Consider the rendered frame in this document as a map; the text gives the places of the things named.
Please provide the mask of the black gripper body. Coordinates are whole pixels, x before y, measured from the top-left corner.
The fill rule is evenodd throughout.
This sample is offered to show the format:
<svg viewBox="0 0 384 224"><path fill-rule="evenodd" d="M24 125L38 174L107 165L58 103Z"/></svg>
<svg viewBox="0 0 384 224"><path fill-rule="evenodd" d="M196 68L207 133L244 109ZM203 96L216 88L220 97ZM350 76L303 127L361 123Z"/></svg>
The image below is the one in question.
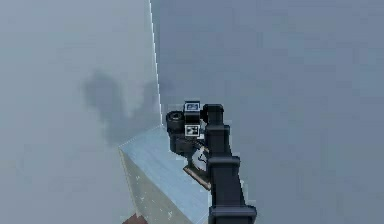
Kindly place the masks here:
<svg viewBox="0 0 384 224"><path fill-rule="evenodd" d="M170 111L166 115L170 150L180 156L192 156L200 136L199 111Z"/></svg>

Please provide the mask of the pale blue tall cupboard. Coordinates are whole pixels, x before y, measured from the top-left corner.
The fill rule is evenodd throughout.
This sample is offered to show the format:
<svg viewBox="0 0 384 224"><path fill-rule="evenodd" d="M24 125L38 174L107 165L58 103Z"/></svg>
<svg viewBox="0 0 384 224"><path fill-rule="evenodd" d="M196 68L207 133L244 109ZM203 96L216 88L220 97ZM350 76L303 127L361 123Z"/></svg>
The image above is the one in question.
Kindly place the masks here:
<svg viewBox="0 0 384 224"><path fill-rule="evenodd" d="M119 147L136 213L148 224L208 224L211 194L183 168L160 125Z"/></svg>

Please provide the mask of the brown based small ornament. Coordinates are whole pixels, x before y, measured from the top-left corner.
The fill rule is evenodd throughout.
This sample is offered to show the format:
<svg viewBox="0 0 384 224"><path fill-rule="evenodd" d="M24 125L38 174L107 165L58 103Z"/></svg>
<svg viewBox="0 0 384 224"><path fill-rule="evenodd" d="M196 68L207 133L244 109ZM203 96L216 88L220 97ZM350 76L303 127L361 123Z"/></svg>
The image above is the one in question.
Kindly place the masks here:
<svg viewBox="0 0 384 224"><path fill-rule="evenodd" d="M183 170L203 188L210 191L211 183L207 172L208 155L209 150L206 147L200 147L187 159L188 163Z"/></svg>

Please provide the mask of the red brown block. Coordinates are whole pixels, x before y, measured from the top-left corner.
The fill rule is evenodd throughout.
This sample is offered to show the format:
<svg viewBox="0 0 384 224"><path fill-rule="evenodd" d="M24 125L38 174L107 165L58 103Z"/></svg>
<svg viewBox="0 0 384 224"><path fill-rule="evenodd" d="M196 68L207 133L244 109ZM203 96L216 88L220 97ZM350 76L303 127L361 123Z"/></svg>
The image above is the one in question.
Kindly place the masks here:
<svg viewBox="0 0 384 224"><path fill-rule="evenodd" d="M133 214L126 218L122 224L148 224L148 222L142 215Z"/></svg>

